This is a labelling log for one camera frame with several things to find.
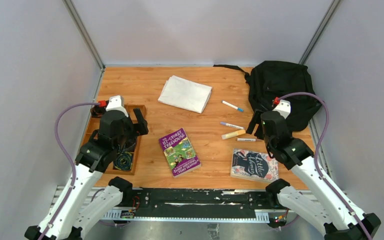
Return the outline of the black student backpack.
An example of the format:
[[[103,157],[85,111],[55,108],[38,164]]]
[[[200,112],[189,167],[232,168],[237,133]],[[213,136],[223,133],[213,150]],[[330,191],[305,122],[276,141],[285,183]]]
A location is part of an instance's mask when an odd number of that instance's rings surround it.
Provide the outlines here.
[[[303,64],[266,60],[255,66],[250,73],[237,65],[215,64],[214,67],[237,70],[244,74],[249,86],[248,101],[254,111],[271,111],[276,97],[298,92],[315,94],[308,67]],[[286,123],[292,132],[303,131],[322,106],[319,101],[306,95],[291,96],[286,100],[291,103],[291,113]]]

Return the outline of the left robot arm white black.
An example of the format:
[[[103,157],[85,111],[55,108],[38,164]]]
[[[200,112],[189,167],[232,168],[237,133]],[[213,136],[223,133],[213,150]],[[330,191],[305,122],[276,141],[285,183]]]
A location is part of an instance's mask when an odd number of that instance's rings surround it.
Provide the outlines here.
[[[38,225],[27,228],[24,233],[26,239],[83,240],[113,207],[126,207],[132,203],[132,183],[115,177],[100,195],[86,207],[82,207],[96,182],[116,160],[118,151],[128,141],[148,134],[148,123],[140,108],[134,108],[133,112],[136,123],[121,107],[108,109],[101,116],[99,129],[93,132],[71,163],[72,174],[61,195]]]

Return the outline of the purple treehouse book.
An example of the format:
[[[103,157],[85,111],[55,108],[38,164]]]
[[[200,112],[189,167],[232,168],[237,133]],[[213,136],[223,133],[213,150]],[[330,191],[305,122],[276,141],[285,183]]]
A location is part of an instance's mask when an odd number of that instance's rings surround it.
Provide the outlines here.
[[[201,161],[183,128],[161,137],[158,143],[174,178],[201,167]]]

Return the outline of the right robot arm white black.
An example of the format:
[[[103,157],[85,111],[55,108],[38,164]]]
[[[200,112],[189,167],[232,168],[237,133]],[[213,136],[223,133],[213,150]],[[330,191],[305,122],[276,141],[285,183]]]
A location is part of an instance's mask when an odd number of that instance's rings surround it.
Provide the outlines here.
[[[301,139],[292,136],[278,111],[256,110],[246,130],[264,140],[268,154],[297,176],[317,202],[284,179],[266,188],[266,204],[285,207],[310,223],[325,240],[371,240],[381,225],[375,213],[365,213],[333,182]]]

